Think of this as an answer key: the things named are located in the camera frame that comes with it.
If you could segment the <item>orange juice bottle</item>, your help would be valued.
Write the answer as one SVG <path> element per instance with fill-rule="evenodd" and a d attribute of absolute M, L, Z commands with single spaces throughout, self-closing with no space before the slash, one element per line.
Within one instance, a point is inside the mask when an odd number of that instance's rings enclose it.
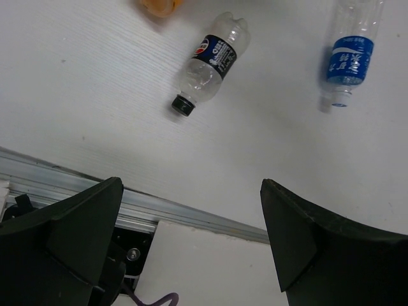
<path fill-rule="evenodd" d="M 170 16 L 184 1 L 183 0 L 141 0 L 140 4 L 156 17 Z"/>

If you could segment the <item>blue label clear bottle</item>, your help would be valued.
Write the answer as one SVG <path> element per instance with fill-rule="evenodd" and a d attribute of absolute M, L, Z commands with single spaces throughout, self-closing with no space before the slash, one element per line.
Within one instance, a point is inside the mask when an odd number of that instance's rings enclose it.
<path fill-rule="evenodd" d="M 384 1 L 335 1 L 324 48 L 319 109 L 345 108 L 365 81 Z"/>

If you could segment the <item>aluminium table rail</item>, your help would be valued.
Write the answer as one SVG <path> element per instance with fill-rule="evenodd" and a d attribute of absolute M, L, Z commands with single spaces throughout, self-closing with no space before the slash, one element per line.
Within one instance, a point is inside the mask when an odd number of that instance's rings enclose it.
<path fill-rule="evenodd" d="M 1 149 L 1 180 L 8 181 L 8 204 L 26 194 L 35 207 L 44 207 L 76 195 L 100 179 L 54 164 Z M 155 232 L 161 221 L 267 244 L 266 230 L 197 210 L 149 194 L 125 189 L 117 226 L 146 233 Z"/>

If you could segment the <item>black label clear bottle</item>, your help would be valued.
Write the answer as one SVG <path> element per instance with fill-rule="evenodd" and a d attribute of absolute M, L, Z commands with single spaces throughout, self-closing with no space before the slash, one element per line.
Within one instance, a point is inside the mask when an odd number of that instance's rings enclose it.
<path fill-rule="evenodd" d="M 250 41 L 246 19 L 235 19 L 231 12 L 220 14 L 184 66 L 180 75 L 180 93 L 171 107 L 187 117 L 198 103 L 211 100 Z"/>

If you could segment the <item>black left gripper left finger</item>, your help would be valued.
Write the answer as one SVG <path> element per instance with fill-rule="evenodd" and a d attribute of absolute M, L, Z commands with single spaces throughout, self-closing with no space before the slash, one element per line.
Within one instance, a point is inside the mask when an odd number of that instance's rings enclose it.
<path fill-rule="evenodd" d="M 2 305 L 111 305 L 124 279 L 112 241 L 124 187 L 112 177 L 1 223 Z"/>

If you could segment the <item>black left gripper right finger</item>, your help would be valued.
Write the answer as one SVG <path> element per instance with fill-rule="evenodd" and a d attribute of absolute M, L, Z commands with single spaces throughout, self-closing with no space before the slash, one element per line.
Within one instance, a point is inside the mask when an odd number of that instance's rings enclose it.
<path fill-rule="evenodd" d="M 261 204 L 290 305 L 406 305 L 407 236 L 342 217 L 271 179 Z"/>

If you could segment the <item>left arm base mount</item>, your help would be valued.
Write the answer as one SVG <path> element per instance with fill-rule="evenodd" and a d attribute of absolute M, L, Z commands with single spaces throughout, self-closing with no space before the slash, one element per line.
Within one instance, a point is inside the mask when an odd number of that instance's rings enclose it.
<path fill-rule="evenodd" d="M 98 284 L 93 287 L 89 305 L 111 305 L 127 289 L 135 290 L 152 243 L 152 234 L 114 228 Z"/>

